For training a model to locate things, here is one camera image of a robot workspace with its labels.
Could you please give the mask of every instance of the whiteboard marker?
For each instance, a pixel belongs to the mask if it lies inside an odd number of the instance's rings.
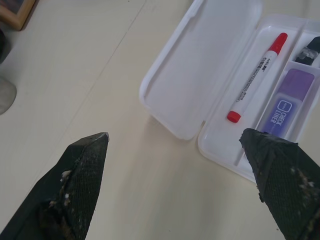
[[[245,86],[241,90],[240,95],[232,105],[231,110],[226,117],[229,121],[237,123],[241,118],[241,115],[244,114],[259,85],[279,55],[283,45],[287,40],[287,37],[288,35],[286,33],[281,33],[262,57],[258,66],[253,71],[252,75],[249,77]]]

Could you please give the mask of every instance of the red marker cap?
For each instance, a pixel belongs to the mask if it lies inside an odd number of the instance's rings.
[[[276,40],[274,41],[274,43],[271,45],[271,47],[269,48],[269,51],[274,51],[276,52],[276,54],[279,55],[282,47],[284,46],[286,40],[288,38],[288,34],[286,33],[281,33]]]
[[[228,113],[228,116],[226,116],[226,118],[230,121],[230,122],[233,122],[233,123],[237,123],[239,122],[240,118],[241,118],[241,115],[235,111],[230,111]]]

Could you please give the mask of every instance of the white table surface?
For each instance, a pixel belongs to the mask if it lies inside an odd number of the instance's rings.
[[[109,132],[88,240],[283,240],[256,186],[176,139],[139,103],[147,70],[192,0],[40,0],[0,75],[0,230],[79,138]],[[318,0],[266,0],[264,15],[320,20]],[[300,145],[318,163],[320,104]]]

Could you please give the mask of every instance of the purple correction tape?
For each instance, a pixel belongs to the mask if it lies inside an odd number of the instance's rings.
[[[290,69],[273,95],[257,130],[284,138],[298,113],[315,76]]]

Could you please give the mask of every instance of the wooden picture frame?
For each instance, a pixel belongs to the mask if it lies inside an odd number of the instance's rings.
[[[36,0],[0,0],[0,21],[20,31]]]

